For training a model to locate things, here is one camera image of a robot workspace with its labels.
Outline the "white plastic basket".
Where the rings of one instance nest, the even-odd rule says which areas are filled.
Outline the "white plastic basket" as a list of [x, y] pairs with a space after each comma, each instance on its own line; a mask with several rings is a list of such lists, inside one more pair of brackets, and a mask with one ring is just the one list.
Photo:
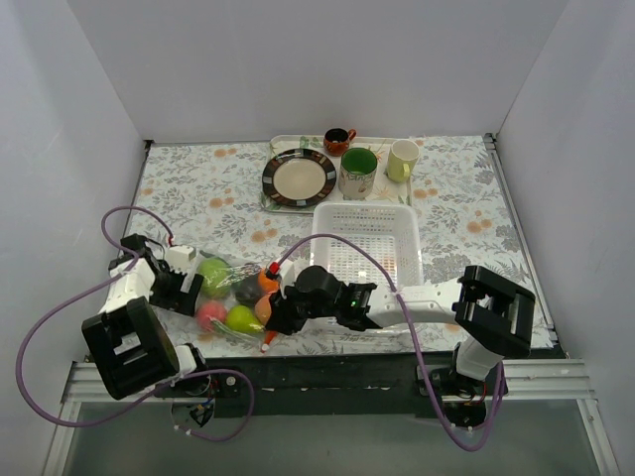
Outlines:
[[424, 283], [417, 215], [408, 205], [380, 201], [325, 202], [314, 211], [312, 265], [346, 283], [399, 288]]

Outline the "green fake pear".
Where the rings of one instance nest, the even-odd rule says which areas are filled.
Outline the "green fake pear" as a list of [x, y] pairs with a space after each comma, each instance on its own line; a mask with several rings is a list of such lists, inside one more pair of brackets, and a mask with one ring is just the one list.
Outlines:
[[264, 325], [255, 316], [248, 306], [239, 304], [232, 307], [226, 315], [225, 325], [236, 332], [258, 333], [264, 329]]

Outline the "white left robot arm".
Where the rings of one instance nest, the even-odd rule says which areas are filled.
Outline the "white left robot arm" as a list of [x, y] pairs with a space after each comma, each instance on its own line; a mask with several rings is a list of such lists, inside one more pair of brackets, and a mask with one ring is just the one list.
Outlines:
[[191, 344], [175, 345], [157, 307], [195, 314], [203, 276], [195, 271], [193, 246], [168, 246], [157, 257], [144, 235], [120, 240], [124, 253], [109, 264], [110, 285], [98, 314], [81, 331], [108, 394], [119, 401], [163, 382], [177, 381], [192, 397], [210, 387], [211, 374]]

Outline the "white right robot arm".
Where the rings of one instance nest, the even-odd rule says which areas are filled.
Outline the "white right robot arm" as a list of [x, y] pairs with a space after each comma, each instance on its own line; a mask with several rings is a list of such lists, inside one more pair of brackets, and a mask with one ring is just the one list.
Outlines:
[[480, 266], [461, 277], [431, 286], [355, 284], [313, 265], [282, 275], [269, 298], [265, 327], [292, 335], [310, 319], [333, 318], [349, 330], [365, 332], [401, 323], [455, 323], [468, 337], [459, 343], [449, 368], [450, 385], [471, 394], [505, 358], [530, 354], [535, 295]]

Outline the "dark purple fake fruit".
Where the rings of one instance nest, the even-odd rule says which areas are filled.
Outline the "dark purple fake fruit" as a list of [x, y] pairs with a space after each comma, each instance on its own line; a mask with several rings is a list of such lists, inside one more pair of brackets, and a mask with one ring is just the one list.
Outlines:
[[242, 305], [253, 306], [262, 297], [263, 291], [254, 277], [242, 280], [234, 287], [234, 297]]

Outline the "clear zip top bag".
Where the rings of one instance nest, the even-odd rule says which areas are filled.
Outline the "clear zip top bag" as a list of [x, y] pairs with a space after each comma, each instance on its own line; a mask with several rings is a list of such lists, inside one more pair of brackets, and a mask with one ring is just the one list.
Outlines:
[[[209, 300], [217, 300], [222, 302], [227, 309], [227, 312], [229, 312], [232, 307], [240, 304], [234, 297], [233, 291], [235, 285], [242, 280], [249, 279], [251, 277], [257, 279], [258, 274], [262, 270], [264, 270], [263, 267], [253, 262], [239, 260], [236, 258], [223, 257], [206, 251], [200, 251], [195, 261], [196, 274], [199, 263], [206, 258], [220, 258], [229, 265], [229, 293], [225, 298], [209, 298], [205, 297], [201, 292], [199, 292], [198, 299], [195, 305], [195, 312], [204, 302], [207, 302]], [[202, 329], [200, 330], [207, 334], [219, 334], [231, 342], [249, 345], [253, 348], [258, 349], [259, 352], [262, 354], [265, 354], [269, 351], [272, 341], [277, 337], [277, 333], [275, 331], [267, 330], [265, 328], [265, 325], [264, 329], [261, 332], [250, 334], [233, 331], [225, 325], [225, 322], [216, 322], [214, 324], [214, 328], [211, 331], [204, 331]]]

